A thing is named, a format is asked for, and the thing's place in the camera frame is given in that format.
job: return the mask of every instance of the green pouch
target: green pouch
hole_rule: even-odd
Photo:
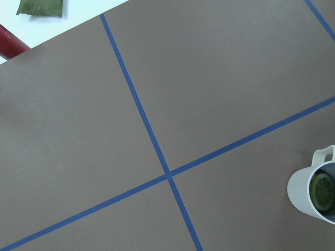
[[[63,15],[63,0],[21,0],[17,15],[20,13],[33,16]]]

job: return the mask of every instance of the red cylinder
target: red cylinder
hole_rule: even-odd
[[[8,60],[29,49],[30,47],[0,25],[0,56]]]

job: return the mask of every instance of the blue tape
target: blue tape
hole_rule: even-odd
[[[319,22],[322,24],[324,29],[328,32],[330,37],[335,41],[334,31],[330,28],[329,24],[322,17],[321,13],[318,11],[318,9],[315,7],[315,5],[310,0],[305,0],[305,3],[308,5],[310,10],[314,13],[315,17],[319,20]]]
[[[134,194],[136,194],[136,193],[138,193],[140,191],[143,191],[143,190],[145,190],[145,189],[147,189],[149,187],[152,187],[152,186],[154,186],[154,185],[156,185],[156,184],[158,184],[158,183],[160,183],[160,182],[162,182],[164,180],[166,180],[166,176],[165,175],[162,175],[162,176],[159,176],[159,177],[157,177],[155,179],[152,179],[151,181],[148,181],[148,182],[146,182],[146,183],[144,183],[144,184],[142,184],[142,185],[140,185],[138,187],[130,189],[127,192],[124,192],[124,193],[122,193],[122,194],[120,194],[120,195],[118,195],[116,197],[113,197],[113,198],[111,198],[109,200],[106,200],[106,201],[104,201],[104,202],[102,202],[102,203],[100,203],[100,204],[98,204],[98,205],[96,205],[96,206],[94,206],[92,208],[89,208],[89,209],[87,209],[87,210],[85,210],[85,211],[83,211],[81,213],[78,213],[78,214],[76,214],[74,216],[71,216],[71,217],[69,217],[69,218],[67,218],[67,219],[65,219],[65,220],[63,220],[61,222],[58,222],[58,223],[56,223],[56,224],[54,224],[54,225],[52,225],[50,227],[47,227],[46,229],[43,229],[43,230],[41,230],[39,232],[36,232],[35,234],[29,235],[28,237],[25,237],[25,238],[23,238],[23,239],[21,239],[21,240],[19,240],[17,242],[14,242],[14,243],[6,246],[6,247],[3,247],[3,248],[0,249],[0,251],[10,251],[10,250],[13,250],[14,248],[17,248],[19,246],[22,246],[23,244],[26,244],[28,242],[31,242],[31,241],[37,239],[39,237],[42,237],[42,236],[44,236],[46,234],[49,234],[50,232],[53,232],[53,231],[55,231],[57,229],[60,229],[61,227],[69,225],[72,222],[75,222],[75,221],[77,221],[77,220],[79,220],[81,218],[84,218],[84,217],[86,217],[86,216],[88,216],[88,215],[90,215],[90,214],[92,214],[94,212],[97,212],[97,211],[99,211],[99,210],[101,210],[101,209],[103,209],[103,208],[105,208],[107,206],[110,206],[110,205],[112,205],[112,204],[114,204],[114,203],[116,203],[116,202],[118,202],[120,200],[126,199],[127,197],[132,196],[132,195],[134,195]]]
[[[302,112],[299,112],[299,113],[297,113],[295,115],[292,115],[292,116],[290,116],[290,117],[288,117],[288,118],[286,118],[286,119],[284,119],[282,121],[279,121],[279,122],[277,122],[277,123],[275,123],[275,124],[273,124],[273,125],[271,125],[269,127],[266,127],[266,128],[264,128],[264,129],[262,129],[262,130],[260,130],[258,132],[255,132],[255,133],[253,133],[253,134],[251,134],[249,136],[246,136],[243,139],[235,141],[235,142],[233,142],[233,143],[231,143],[231,144],[229,144],[229,145],[227,145],[225,147],[222,147],[222,148],[220,148],[220,149],[218,149],[218,150],[216,150],[214,152],[211,152],[211,153],[209,153],[209,154],[207,154],[207,155],[205,155],[203,157],[200,157],[200,158],[196,159],[195,161],[192,161],[192,162],[190,162],[190,163],[188,163],[186,165],[183,165],[183,166],[181,166],[181,167],[173,170],[171,172],[171,174],[172,174],[172,176],[180,174],[180,173],[182,173],[182,172],[184,172],[186,170],[189,170],[189,169],[191,169],[191,168],[193,168],[193,167],[195,167],[197,165],[200,165],[203,162],[206,162],[206,161],[208,161],[208,160],[210,160],[212,158],[215,158],[215,157],[217,157],[217,156],[219,156],[219,155],[221,155],[223,153],[229,152],[229,151],[235,149],[236,147],[239,147],[239,146],[244,145],[244,144],[246,144],[246,143],[248,143],[248,142],[250,142],[250,141],[252,141],[254,139],[257,139],[260,136],[263,136],[263,135],[265,135],[267,133],[270,133],[270,132],[272,132],[272,131],[280,128],[280,127],[283,127],[283,126],[285,126],[285,125],[287,125],[289,123],[292,123],[293,121],[296,121],[296,120],[298,120],[298,119],[300,119],[300,118],[302,118],[302,117],[304,117],[306,115],[309,115],[312,112],[320,110],[321,108],[326,107],[326,106],[328,106],[328,105],[330,105],[330,104],[332,104],[334,102],[335,102],[335,96],[332,97],[332,98],[329,98],[329,99],[327,99],[327,100],[325,100],[325,101],[323,101],[321,103],[318,103],[318,104],[316,104],[316,105],[314,105],[314,106],[312,106],[312,107],[310,107],[310,108],[308,108],[306,110],[303,110]]]
[[[121,70],[122,70],[122,72],[124,74],[124,77],[126,79],[128,87],[130,89],[130,92],[131,92],[131,94],[133,96],[133,99],[135,101],[137,109],[138,109],[138,111],[139,111],[139,113],[141,115],[143,123],[144,123],[144,125],[146,127],[146,130],[147,130],[148,134],[149,134],[149,138],[150,138],[150,140],[152,142],[152,145],[153,145],[153,147],[154,147],[154,149],[156,151],[158,159],[159,159],[159,161],[160,161],[160,163],[161,163],[161,165],[163,167],[163,170],[164,170],[164,173],[166,175],[166,178],[169,181],[169,184],[170,184],[171,190],[173,192],[174,198],[175,198],[175,200],[176,200],[176,202],[177,202],[177,204],[179,206],[180,212],[181,212],[181,214],[182,214],[182,216],[184,218],[185,224],[186,224],[186,226],[187,226],[187,228],[189,230],[189,234],[191,235],[191,238],[192,238],[192,240],[194,242],[194,245],[195,245],[196,249],[198,251],[202,251],[203,248],[202,248],[202,246],[200,244],[199,238],[198,238],[198,236],[197,236],[197,234],[195,232],[195,229],[193,227],[191,219],[189,218],[189,215],[187,213],[187,210],[186,210],[186,207],[184,205],[184,202],[183,202],[183,200],[182,200],[182,198],[181,198],[181,196],[179,194],[177,186],[176,186],[176,184],[175,184],[175,182],[174,182],[174,180],[172,178],[171,172],[170,172],[169,167],[168,167],[168,165],[166,163],[166,160],[164,158],[162,150],[161,150],[161,148],[160,148],[160,146],[158,144],[156,136],[154,135],[153,130],[152,130],[151,126],[150,126],[148,117],[147,117],[147,115],[146,115],[146,113],[145,113],[145,111],[144,111],[144,109],[142,107],[141,101],[140,101],[140,99],[139,99],[139,97],[138,97],[138,95],[136,93],[135,87],[134,87],[134,85],[133,85],[133,83],[131,81],[131,78],[129,76],[129,73],[128,73],[128,70],[127,70],[127,68],[125,66],[125,63],[124,63],[124,61],[123,61],[123,59],[121,57],[120,51],[119,51],[119,49],[118,49],[118,47],[116,45],[116,42],[115,42],[114,37],[113,37],[113,34],[112,34],[112,32],[111,32],[111,30],[109,28],[108,22],[107,22],[107,20],[106,20],[106,18],[105,18],[105,16],[103,14],[100,15],[100,18],[101,18],[101,20],[103,22],[103,25],[104,25],[106,33],[108,35],[110,44],[111,44],[111,46],[112,46],[112,48],[114,50],[115,56],[116,56],[116,58],[117,58],[117,60],[119,62]]]

